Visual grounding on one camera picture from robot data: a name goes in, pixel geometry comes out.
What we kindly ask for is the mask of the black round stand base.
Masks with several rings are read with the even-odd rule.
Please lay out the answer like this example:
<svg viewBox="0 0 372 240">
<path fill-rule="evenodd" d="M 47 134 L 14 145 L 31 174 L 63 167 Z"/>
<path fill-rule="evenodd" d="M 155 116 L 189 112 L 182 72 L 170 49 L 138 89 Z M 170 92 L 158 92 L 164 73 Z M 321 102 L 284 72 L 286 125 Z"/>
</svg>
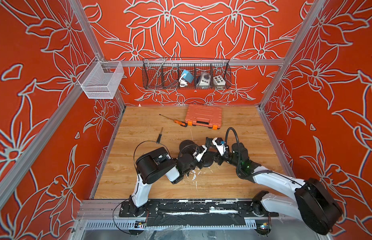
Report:
<svg viewBox="0 0 372 240">
<path fill-rule="evenodd" d="M 201 158 L 202 168 L 208 168 L 214 163 L 214 154 L 211 152 L 206 152 Z"/>
</svg>

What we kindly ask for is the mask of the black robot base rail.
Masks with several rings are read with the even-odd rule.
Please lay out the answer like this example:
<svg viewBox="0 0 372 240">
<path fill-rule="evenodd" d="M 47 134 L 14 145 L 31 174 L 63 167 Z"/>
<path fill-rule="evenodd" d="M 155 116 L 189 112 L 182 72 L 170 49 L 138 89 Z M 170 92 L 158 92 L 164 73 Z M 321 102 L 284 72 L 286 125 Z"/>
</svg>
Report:
<svg viewBox="0 0 372 240">
<path fill-rule="evenodd" d="M 139 209 L 124 201 L 118 213 L 120 218 L 143 218 L 146 224 L 154 225 L 240 224 L 245 220 L 255 220 L 259 225 L 262 220 L 278 216 L 277 213 L 263 212 L 252 200 L 236 199 L 151 199 Z"/>
</svg>

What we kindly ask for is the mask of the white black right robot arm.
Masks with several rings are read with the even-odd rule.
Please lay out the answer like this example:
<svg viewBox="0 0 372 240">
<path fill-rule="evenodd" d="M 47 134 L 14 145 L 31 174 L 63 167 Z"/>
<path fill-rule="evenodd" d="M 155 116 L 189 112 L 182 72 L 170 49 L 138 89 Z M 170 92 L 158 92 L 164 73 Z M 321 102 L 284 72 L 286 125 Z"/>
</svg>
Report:
<svg viewBox="0 0 372 240">
<path fill-rule="evenodd" d="M 227 162 L 234 166 L 240 179 L 279 193 L 261 191 L 252 198 L 250 209 L 258 217 L 269 213 L 286 215 L 304 222 L 320 235 L 327 235 L 343 215 L 340 205 L 319 180 L 297 179 L 272 171 L 250 160 L 241 142 L 229 148 L 222 138 L 207 138 L 201 151 L 218 165 Z"/>
</svg>

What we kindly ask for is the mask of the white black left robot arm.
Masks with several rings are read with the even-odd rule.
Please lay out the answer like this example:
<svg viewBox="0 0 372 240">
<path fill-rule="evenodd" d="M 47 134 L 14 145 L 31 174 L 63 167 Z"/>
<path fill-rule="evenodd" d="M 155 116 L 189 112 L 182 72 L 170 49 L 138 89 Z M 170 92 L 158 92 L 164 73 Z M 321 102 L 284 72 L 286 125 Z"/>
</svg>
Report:
<svg viewBox="0 0 372 240">
<path fill-rule="evenodd" d="M 136 160 L 137 182 L 129 197 L 130 207 L 143 207 L 149 200 L 152 185 L 163 176 L 174 185 L 195 168 L 208 168 L 214 162 L 213 155 L 205 145 L 198 146 L 191 140 L 182 141 L 179 150 L 178 157 L 172 158 L 167 147 L 162 145 Z"/>
</svg>

